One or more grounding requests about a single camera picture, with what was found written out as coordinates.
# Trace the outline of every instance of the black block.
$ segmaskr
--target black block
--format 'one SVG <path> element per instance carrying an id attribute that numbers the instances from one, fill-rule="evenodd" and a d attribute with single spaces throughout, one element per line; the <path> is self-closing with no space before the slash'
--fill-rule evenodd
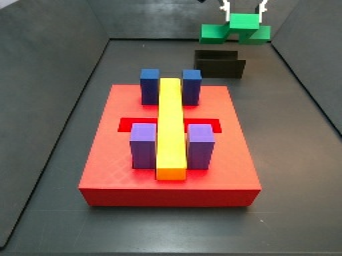
<path id="1" fill-rule="evenodd" d="M 238 51 L 195 50 L 194 68 L 203 78 L 242 78 L 246 60 L 238 60 Z"/>

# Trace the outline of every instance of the slot in red block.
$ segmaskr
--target slot in red block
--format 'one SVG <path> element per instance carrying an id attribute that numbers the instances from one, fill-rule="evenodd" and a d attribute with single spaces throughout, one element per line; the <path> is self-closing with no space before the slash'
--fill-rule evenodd
<path id="1" fill-rule="evenodd" d="M 247 144 L 224 86 L 202 86 L 199 106 L 184 119 L 218 119 L 208 170 L 187 170 L 186 181 L 158 181 L 154 170 L 132 169 L 129 133 L 121 117 L 156 118 L 158 106 L 142 106 L 139 85 L 112 86 L 79 184 L 92 206 L 238 207 L 260 192 Z"/>
<path id="2" fill-rule="evenodd" d="M 117 132 L 131 132 L 134 123 L 156 124 L 158 118 L 140 118 L 140 117 L 121 117 Z M 219 119 L 215 118 L 184 118 L 184 132 L 187 132 L 187 126 L 190 124 L 210 124 L 214 133 L 220 133 Z"/>

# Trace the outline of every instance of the white object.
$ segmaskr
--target white object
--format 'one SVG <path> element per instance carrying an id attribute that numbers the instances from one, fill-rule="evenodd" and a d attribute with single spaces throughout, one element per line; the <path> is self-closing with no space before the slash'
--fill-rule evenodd
<path id="1" fill-rule="evenodd" d="M 226 22 L 230 22 L 230 2 L 227 0 L 223 0 L 223 5 L 219 9 L 226 12 Z"/>
<path id="2" fill-rule="evenodd" d="M 262 23 L 262 14 L 267 12 L 267 9 L 266 9 L 267 2 L 268 0 L 263 0 L 262 3 L 259 4 L 259 23 Z"/>

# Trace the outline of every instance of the gray surface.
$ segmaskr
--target gray surface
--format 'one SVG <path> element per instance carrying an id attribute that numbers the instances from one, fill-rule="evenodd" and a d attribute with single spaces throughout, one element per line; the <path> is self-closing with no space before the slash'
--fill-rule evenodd
<path id="1" fill-rule="evenodd" d="M 203 23 L 223 24 L 216 0 L 88 0 L 111 38 L 198 39 Z M 231 0 L 231 12 L 254 13 L 260 0 Z M 272 35 L 298 0 L 271 0 L 264 24 Z"/>
<path id="2" fill-rule="evenodd" d="M 342 1 L 302 0 L 272 44 L 342 133 Z"/>
<path id="3" fill-rule="evenodd" d="M 77 191 L 109 86 L 142 68 L 180 77 L 195 49 L 239 50 L 228 84 L 263 191 L 242 209 L 91 208 Z M 342 252 L 342 143 L 270 45 L 113 41 L 87 85 L 4 252 Z"/>
<path id="4" fill-rule="evenodd" d="M 25 0 L 0 10 L 0 247 L 107 40 L 83 0 Z"/>

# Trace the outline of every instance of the red platform top surface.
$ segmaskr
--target red platform top surface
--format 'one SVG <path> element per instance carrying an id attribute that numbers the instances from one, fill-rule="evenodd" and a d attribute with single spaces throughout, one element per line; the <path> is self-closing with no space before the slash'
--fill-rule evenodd
<path id="1" fill-rule="evenodd" d="M 184 118 L 216 118 L 215 148 L 208 170 L 187 170 L 186 181 L 156 181 L 154 170 L 132 169 L 129 132 L 120 118 L 156 118 L 158 106 L 142 106 L 139 85 L 113 85 L 109 92 L 80 189 L 260 190 L 247 144 L 226 86 L 202 86 L 199 106 Z"/>

